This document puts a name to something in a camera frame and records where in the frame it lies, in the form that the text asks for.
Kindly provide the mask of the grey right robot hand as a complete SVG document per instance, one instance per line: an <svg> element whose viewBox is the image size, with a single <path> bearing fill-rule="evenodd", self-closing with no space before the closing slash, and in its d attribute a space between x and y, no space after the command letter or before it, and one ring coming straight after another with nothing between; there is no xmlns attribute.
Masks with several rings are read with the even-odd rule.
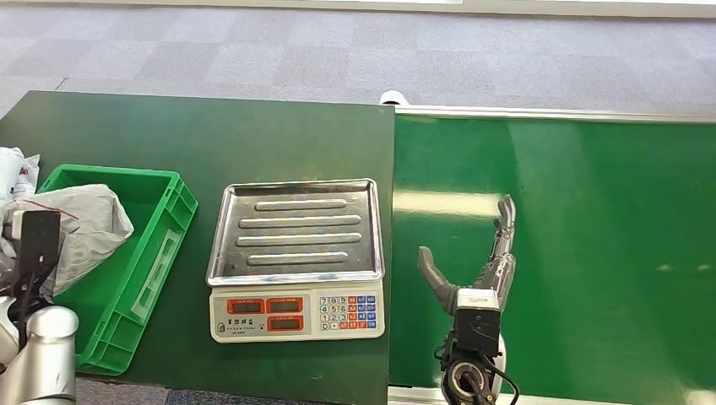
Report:
<svg viewBox="0 0 716 405"><path fill-rule="evenodd" d="M418 253L418 267L440 307L450 315L458 309L458 296L461 290L479 290L487 292L487 310L502 311L509 289L513 282L516 266L512 254L515 220L517 211L510 195L501 197L497 202L500 216L493 220L495 235L485 266L470 286L450 283L436 267L431 250L421 246Z"/></svg>

